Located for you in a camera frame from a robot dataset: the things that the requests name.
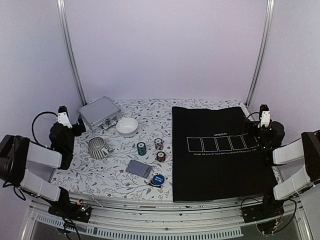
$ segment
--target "wire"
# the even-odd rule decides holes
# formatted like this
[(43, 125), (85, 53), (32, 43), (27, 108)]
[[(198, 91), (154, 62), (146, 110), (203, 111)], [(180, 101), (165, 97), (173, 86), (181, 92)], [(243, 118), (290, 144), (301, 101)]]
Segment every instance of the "wire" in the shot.
[(244, 134), (244, 132), (245, 132), (245, 124), (246, 124), (247, 120), (250, 120), (249, 118), (250, 118), (253, 114), (260, 114), (260, 112), (255, 111), (255, 112), (253, 112), (253, 113), (250, 113), (248, 116), (244, 116), (245, 120), (244, 120), (244, 122), (243, 122), (243, 124), (242, 124), (242, 134)]
[(282, 231), (283, 229), (285, 229), (291, 222), (292, 220), (294, 219), (295, 215), (296, 215), (296, 211), (297, 211), (297, 202), (295, 200), (292, 200), (292, 199), (288, 199), (289, 201), (293, 202), (294, 203), (294, 212), (292, 214), (292, 217), (290, 218), (290, 220), (286, 223), (286, 225), (284, 225), (283, 228), (279, 229), (279, 230), (275, 230), (274, 233), (278, 233), (280, 231)]
[(85, 204), (83, 199), (79, 200), (79, 203), (81, 203), (81, 204), (79, 204), (80, 207), (79, 207), (79, 209), (78, 209), (77, 211), (75, 211), (75, 213), (80, 212), (81, 208), (82, 208), (82, 207), (84, 206), (84, 204)]
[(259, 201), (259, 200), (255, 199), (255, 198), (253, 198), (253, 197), (247, 197), (247, 198), (243, 199), (242, 202), (241, 202), (241, 204), (240, 204), (241, 210), (242, 210), (242, 204), (243, 204), (246, 200), (248, 200), (248, 199), (255, 200), (255, 201), (258, 202), (258, 203), (262, 203), (262, 201)]
[[(47, 203), (49, 203), (49, 204), (51, 205), (51, 203), (50, 203), (47, 199), (45, 199), (45, 198), (43, 198), (43, 197), (41, 197), (41, 199), (45, 200)], [(63, 225), (64, 230), (67, 231), (66, 227), (75, 229), (75, 232), (76, 232), (76, 235), (77, 235), (77, 237), (78, 237), (78, 240), (81, 240), (79, 231), (78, 231), (78, 229), (77, 229), (76, 224), (74, 223), (74, 221), (72, 221), (71, 218), (68, 217), (68, 216), (67, 216), (62, 210), (60, 210), (57, 206), (54, 206), (54, 208), (57, 209), (58, 212), (60, 212), (60, 213), (63, 215), (62, 220), (64, 221), (64, 225)], [(66, 238), (67, 238), (68, 240), (71, 240), (71, 238), (68, 236), (67, 233), (65, 233), (64, 235), (66, 236)]]
[(15, 185), (13, 185), (13, 184), (11, 184), (11, 183), (8, 184), (8, 181), (5, 181), (4, 184), (2, 185), (2, 187), (3, 187), (4, 189), (7, 188), (7, 187), (10, 187), (10, 186), (13, 186), (13, 192), (14, 192), (14, 194), (15, 194), (18, 198), (20, 198), (20, 199), (23, 200), (23, 201), (26, 201), (26, 200), (27, 200), (27, 198), (25, 197), (24, 193), (21, 191), (20, 188), (16, 187)]
[[(265, 233), (262, 233), (263, 235), (268, 236), (268, 235), (272, 235), (272, 234), (278, 233), (278, 232), (282, 231), (283, 229), (285, 229), (285, 228), (292, 222), (292, 220), (294, 219), (294, 217), (295, 217), (295, 215), (296, 215), (297, 206), (298, 206), (298, 205), (297, 205), (297, 202), (296, 202), (295, 200), (292, 200), (292, 199), (288, 199), (288, 200), (294, 203), (294, 212), (293, 212), (292, 217), (290, 218), (290, 220), (289, 220), (289, 221), (284, 225), (284, 227), (282, 227), (281, 229), (277, 230), (277, 229), (278, 229), (277, 227), (278, 227), (280, 224), (276, 224), (274, 227), (272, 227), (272, 228), (270, 228), (269, 230), (265, 231)], [(279, 220), (277, 221), (278, 223), (280, 223), (280, 219), (283, 218), (282, 213), (279, 212), (279, 214), (280, 214), (280, 218), (279, 218)]]
[(51, 114), (51, 115), (55, 115), (56, 117), (58, 117), (58, 115), (57, 115), (55, 112), (53, 112), (53, 111), (43, 111), (43, 112), (39, 113), (37, 116), (35, 116), (35, 118), (33, 119), (32, 124), (31, 124), (32, 136), (33, 136), (34, 141), (35, 141), (37, 144), (39, 144), (40, 146), (42, 146), (42, 147), (45, 147), (45, 146), (42, 145), (42, 144), (40, 144), (40, 143), (38, 142), (38, 140), (37, 140), (37, 138), (36, 138), (36, 135), (35, 135), (35, 129), (34, 129), (34, 127), (35, 127), (35, 122), (36, 122), (36, 120), (37, 120), (40, 116), (45, 115), (45, 114)]

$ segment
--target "white wall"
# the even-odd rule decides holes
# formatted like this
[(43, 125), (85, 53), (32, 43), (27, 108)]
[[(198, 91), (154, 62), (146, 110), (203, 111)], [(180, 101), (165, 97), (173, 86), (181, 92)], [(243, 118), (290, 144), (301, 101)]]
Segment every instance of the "white wall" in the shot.
[(266, 0), (66, 1), (88, 100), (245, 100)]
[[(267, 104), (285, 128), (284, 143), (320, 129), (320, 1), (275, 1), (265, 59), (251, 109)], [(285, 178), (302, 162), (281, 167)], [(311, 230), (320, 239), (320, 186), (301, 196)]]
[[(75, 120), (80, 101), (60, 28), (56, 1), (0, 1), (0, 140), (6, 135), (31, 138), (33, 118), (66, 105)], [(36, 122), (39, 142), (49, 144), (55, 122)], [(32, 168), (43, 177), (47, 168)], [(0, 239), (19, 238), (30, 198), (18, 199), (12, 187), (0, 187)]]

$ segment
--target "white bowl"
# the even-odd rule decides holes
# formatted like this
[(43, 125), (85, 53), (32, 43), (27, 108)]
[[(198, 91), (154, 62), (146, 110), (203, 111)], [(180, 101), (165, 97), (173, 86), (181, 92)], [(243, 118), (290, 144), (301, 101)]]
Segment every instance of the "white bowl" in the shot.
[(115, 126), (120, 136), (133, 137), (138, 130), (138, 121), (131, 117), (121, 119)]

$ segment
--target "black cable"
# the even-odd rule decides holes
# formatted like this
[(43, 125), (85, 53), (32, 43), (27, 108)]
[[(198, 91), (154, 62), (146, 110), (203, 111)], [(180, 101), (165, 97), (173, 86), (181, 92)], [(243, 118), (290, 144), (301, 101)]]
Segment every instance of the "black cable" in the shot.
[(253, 112), (253, 113), (250, 113), (248, 116), (246, 116), (246, 119), (250, 120), (249, 118), (250, 118), (253, 114), (260, 114), (260, 112), (255, 111), (255, 112)]
[(279, 211), (279, 213), (280, 213), (280, 218), (279, 218), (278, 222), (280, 223), (280, 220), (282, 219), (283, 215), (282, 215), (281, 211)]
[[(45, 199), (45, 198), (43, 198), (43, 197), (41, 197), (41, 199), (45, 200), (47, 203), (50, 204), (50, 202), (49, 202), (47, 199)], [(77, 235), (77, 237), (78, 237), (78, 240), (81, 240), (79, 231), (78, 231), (78, 229), (77, 229), (76, 224), (74, 223), (74, 221), (72, 221), (71, 218), (68, 217), (68, 216), (67, 216), (62, 210), (60, 210), (57, 206), (54, 206), (54, 208), (57, 209), (57, 210), (63, 215), (62, 220), (64, 221), (64, 225), (63, 225), (64, 230), (67, 231), (67, 230), (66, 230), (66, 227), (75, 229), (75, 232), (76, 232), (76, 235)], [(68, 234), (65, 234), (65, 236), (67, 237), (68, 240), (71, 240), (70, 237), (68, 236)]]
[(5, 188), (7, 188), (7, 187), (10, 187), (10, 186), (13, 186), (13, 192), (14, 192), (14, 194), (18, 197), (18, 198), (20, 198), (21, 200), (23, 200), (23, 201), (26, 201), (27, 200), (27, 198), (25, 197), (25, 195), (24, 195), (24, 193), (21, 191), (21, 189), (20, 188), (18, 188), (18, 187), (16, 187), (15, 185), (13, 185), (13, 184), (7, 184), (8, 183), (8, 181), (5, 181), (4, 182), (4, 184), (2, 185), (2, 187), (5, 189)]
[(283, 229), (285, 229), (291, 222), (292, 220), (294, 219), (295, 215), (296, 215), (296, 211), (297, 211), (297, 202), (295, 200), (292, 200), (292, 199), (288, 199), (289, 201), (293, 202), (294, 203), (294, 212), (292, 214), (292, 217), (290, 218), (290, 220), (286, 223), (286, 225), (284, 225), (283, 228), (279, 229), (279, 230), (275, 230), (274, 233), (278, 233), (280, 231), (282, 231)]
[(274, 227), (272, 227), (269, 230), (267, 230), (266, 233), (264, 233), (264, 235), (268, 236), (268, 235), (272, 235), (272, 234), (278, 233), (278, 232), (282, 231), (283, 229), (285, 229), (292, 222), (292, 220), (294, 219), (294, 217), (296, 215), (296, 211), (297, 211), (297, 206), (298, 205), (297, 205), (297, 202), (295, 200), (292, 200), (292, 199), (288, 199), (288, 200), (294, 203), (294, 212), (293, 212), (292, 217), (290, 218), (290, 220), (281, 229), (277, 230), (277, 228), (276, 228), (275, 231), (272, 232), (272, 230), (274, 229)]
[(35, 127), (35, 122), (36, 122), (36, 120), (37, 120), (40, 116), (45, 115), (45, 114), (51, 114), (51, 115), (55, 115), (56, 117), (58, 117), (58, 115), (57, 115), (55, 112), (53, 112), (53, 111), (43, 111), (43, 112), (39, 113), (37, 116), (35, 116), (35, 118), (33, 119), (32, 124), (31, 124), (32, 136), (33, 136), (34, 141), (35, 141), (38, 145), (40, 145), (40, 146), (42, 146), (42, 147), (45, 147), (45, 146), (42, 145), (42, 144), (40, 144), (40, 143), (38, 142), (38, 140), (37, 140), (37, 138), (36, 138), (36, 135), (35, 135), (35, 129), (34, 129), (34, 127)]
[(260, 114), (260, 112), (255, 111), (255, 112), (253, 112), (253, 113), (250, 113), (248, 116), (244, 116), (245, 120), (244, 120), (244, 122), (243, 122), (243, 124), (242, 124), (242, 134), (244, 134), (244, 132), (245, 132), (245, 124), (246, 124), (247, 120), (250, 120), (249, 118), (250, 118), (253, 114)]
[(247, 197), (247, 198), (243, 199), (242, 202), (241, 202), (241, 204), (240, 204), (240, 209), (241, 209), (241, 210), (242, 210), (242, 204), (245, 202), (245, 200), (248, 200), (248, 199), (255, 200), (255, 201), (258, 202), (258, 203), (262, 203), (262, 201), (259, 201), (259, 200), (255, 199), (255, 198), (253, 198), (253, 197)]

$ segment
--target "teal poker chip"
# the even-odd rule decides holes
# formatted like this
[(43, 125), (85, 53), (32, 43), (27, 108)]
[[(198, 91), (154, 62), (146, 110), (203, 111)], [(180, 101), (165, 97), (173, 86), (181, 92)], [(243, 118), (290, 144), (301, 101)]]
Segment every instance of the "teal poker chip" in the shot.
[(137, 149), (138, 149), (138, 154), (140, 156), (144, 156), (146, 155), (147, 153), (147, 147), (146, 147), (146, 144), (144, 142), (139, 142), (137, 145)]

